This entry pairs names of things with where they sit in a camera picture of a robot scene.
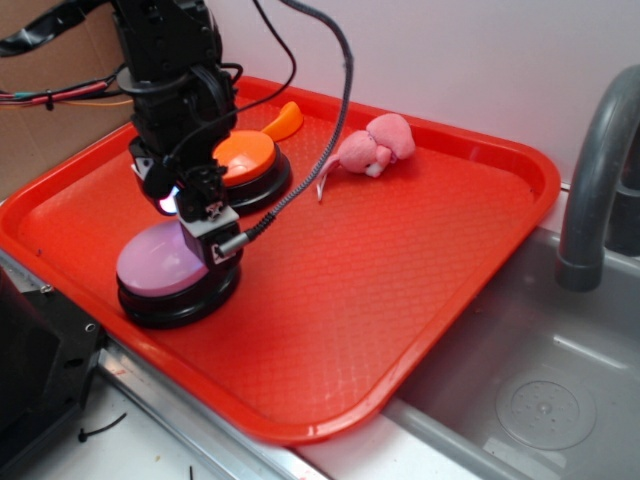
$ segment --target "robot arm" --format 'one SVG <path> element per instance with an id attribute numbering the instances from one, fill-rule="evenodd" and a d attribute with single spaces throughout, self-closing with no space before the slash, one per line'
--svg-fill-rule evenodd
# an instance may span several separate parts
<path id="1" fill-rule="evenodd" d="M 108 0 L 66 0 L 0 40 L 0 57 L 27 53 L 81 23 Z M 203 0 L 111 0 L 126 68 L 120 89 L 134 101 L 130 145 L 144 195 L 154 204 L 179 189 L 176 204 L 189 248 L 209 268 L 216 232 L 236 230 L 226 212 L 214 148 L 236 124 L 235 90 L 221 68 L 222 42 Z"/>

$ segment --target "sink basin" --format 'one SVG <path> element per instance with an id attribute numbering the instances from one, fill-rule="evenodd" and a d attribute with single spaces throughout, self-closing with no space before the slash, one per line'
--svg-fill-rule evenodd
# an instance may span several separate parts
<path id="1" fill-rule="evenodd" d="M 536 230 L 397 397 L 501 477 L 640 478 L 639 263 L 608 252 L 602 285 L 571 293 L 557 244 Z"/>

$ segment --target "zip tie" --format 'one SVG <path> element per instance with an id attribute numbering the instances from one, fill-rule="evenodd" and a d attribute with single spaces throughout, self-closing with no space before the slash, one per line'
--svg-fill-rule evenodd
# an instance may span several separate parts
<path id="1" fill-rule="evenodd" d="M 88 432 L 85 433 L 84 429 L 80 429 L 80 433 L 78 434 L 78 441 L 84 443 L 87 441 L 87 439 L 92 436 L 92 435 L 97 435 L 98 433 L 102 433 L 105 432 L 107 430 L 109 430 L 110 428 L 115 427 L 117 424 L 119 424 L 122 420 L 124 420 L 124 417 L 126 417 L 127 414 L 123 413 L 122 415 L 120 415 L 115 421 L 111 422 L 109 425 L 107 425 L 106 427 L 102 427 L 99 428 L 98 430 L 94 430 L 93 432 Z"/>
<path id="2" fill-rule="evenodd" d="M 45 107 L 47 107 L 47 110 L 52 112 L 53 111 L 53 92 L 51 91 L 51 89 L 47 89 L 45 91 L 45 93 L 47 94 L 47 102 L 44 104 Z"/>

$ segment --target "red tray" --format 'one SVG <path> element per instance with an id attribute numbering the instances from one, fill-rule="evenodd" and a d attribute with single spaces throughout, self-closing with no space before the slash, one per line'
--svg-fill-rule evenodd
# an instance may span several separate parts
<path id="1" fill-rule="evenodd" d="M 239 103 L 274 88 L 244 80 Z M 290 100 L 305 115 L 280 143 L 295 183 L 323 151 L 338 101 L 289 89 L 239 124 L 260 129 Z M 345 134 L 381 113 L 353 105 Z M 305 192 L 245 249 L 231 300 L 186 327 L 138 328 L 117 301 L 118 254 L 166 221 L 131 172 L 131 126 L 12 196 L 0 208 L 0 246 L 246 433 L 286 445 L 324 439 L 382 408 L 559 192 L 555 167 L 531 148 L 408 120 L 413 158 L 378 179 L 338 170 L 321 204 Z"/>

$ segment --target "pink plush mouse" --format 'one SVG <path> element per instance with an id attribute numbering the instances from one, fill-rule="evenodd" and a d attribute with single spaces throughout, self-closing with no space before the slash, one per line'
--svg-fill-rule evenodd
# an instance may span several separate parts
<path id="1" fill-rule="evenodd" d="M 322 200 L 327 176 L 339 166 L 377 178 L 389 163 L 409 158 L 415 150 L 411 127 L 400 115 L 387 113 L 373 119 L 366 130 L 349 135 L 337 153 L 327 159 L 318 176 L 318 201 Z"/>

